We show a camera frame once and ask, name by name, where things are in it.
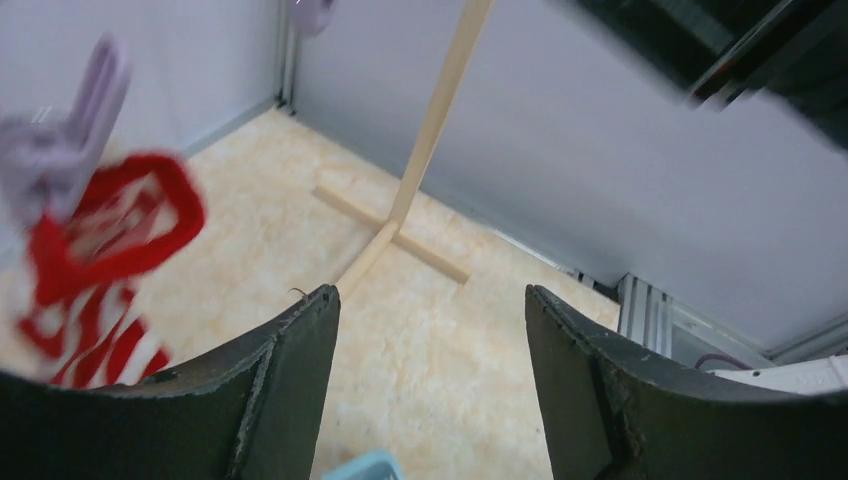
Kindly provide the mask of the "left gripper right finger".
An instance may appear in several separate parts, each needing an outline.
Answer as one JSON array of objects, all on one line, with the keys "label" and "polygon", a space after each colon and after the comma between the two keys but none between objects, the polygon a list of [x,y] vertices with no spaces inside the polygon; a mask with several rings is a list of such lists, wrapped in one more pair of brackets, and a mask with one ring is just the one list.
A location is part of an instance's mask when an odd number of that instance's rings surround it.
[{"label": "left gripper right finger", "polygon": [[547,288],[525,321],[557,479],[843,479],[847,396],[802,396],[682,366]]}]

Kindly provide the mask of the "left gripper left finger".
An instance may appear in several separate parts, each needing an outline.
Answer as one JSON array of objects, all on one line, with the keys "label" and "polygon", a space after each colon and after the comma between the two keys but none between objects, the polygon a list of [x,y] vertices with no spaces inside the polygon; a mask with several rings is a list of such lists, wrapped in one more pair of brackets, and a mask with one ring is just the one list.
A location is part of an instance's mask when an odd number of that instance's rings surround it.
[{"label": "left gripper left finger", "polygon": [[341,301],[323,285],[274,319],[133,386],[1,377],[5,479],[306,479]]}]

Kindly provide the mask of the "purple clothes clip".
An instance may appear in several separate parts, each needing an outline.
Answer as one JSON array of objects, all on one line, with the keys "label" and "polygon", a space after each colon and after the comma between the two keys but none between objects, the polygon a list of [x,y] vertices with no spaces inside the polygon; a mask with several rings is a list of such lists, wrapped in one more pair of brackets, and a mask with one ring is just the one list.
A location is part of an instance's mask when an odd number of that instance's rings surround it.
[{"label": "purple clothes clip", "polygon": [[101,36],[72,109],[43,108],[1,118],[1,193],[11,217],[34,226],[47,214],[70,218],[104,153],[132,74],[125,45]]}]

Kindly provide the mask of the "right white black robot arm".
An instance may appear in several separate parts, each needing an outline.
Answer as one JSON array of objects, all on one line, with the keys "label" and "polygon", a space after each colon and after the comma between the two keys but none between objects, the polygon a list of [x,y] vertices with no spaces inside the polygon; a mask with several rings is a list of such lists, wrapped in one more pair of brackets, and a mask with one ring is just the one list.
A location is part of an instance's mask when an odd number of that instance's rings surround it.
[{"label": "right white black robot arm", "polygon": [[844,1],[559,1],[698,103],[766,91],[847,148]]}]

